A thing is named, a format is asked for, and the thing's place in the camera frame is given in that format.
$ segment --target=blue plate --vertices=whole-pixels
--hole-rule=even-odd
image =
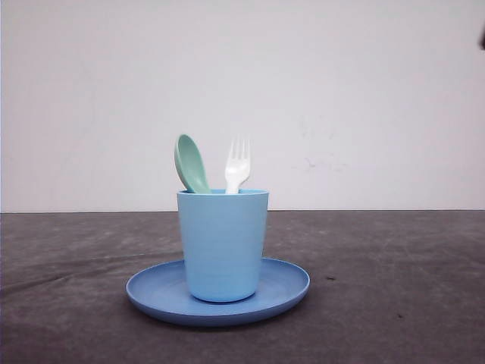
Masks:
[[[188,326],[230,326],[256,322],[291,309],[307,293],[308,273],[297,265],[263,258],[256,293],[231,303],[210,303],[189,293],[183,260],[136,273],[127,283],[130,301],[156,319]]]

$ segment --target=dark gray surface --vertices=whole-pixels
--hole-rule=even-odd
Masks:
[[[183,328],[124,292],[182,257],[176,213],[3,215],[3,362],[485,362],[485,212],[271,212],[265,255],[310,274],[297,307]]]

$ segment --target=spoon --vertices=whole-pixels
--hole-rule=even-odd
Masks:
[[[175,143],[175,168],[189,192],[211,193],[197,145],[186,134],[180,135]]]

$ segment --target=white fork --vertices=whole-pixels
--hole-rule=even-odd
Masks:
[[[250,172],[251,150],[249,149],[249,140],[233,139],[226,163],[226,194],[239,193],[239,186],[249,178]]]

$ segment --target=blue plastic cup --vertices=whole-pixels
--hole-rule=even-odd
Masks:
[[[264,190],[177,194],[186,279],[194,297],[232,302],[256,291],[268,195]]]

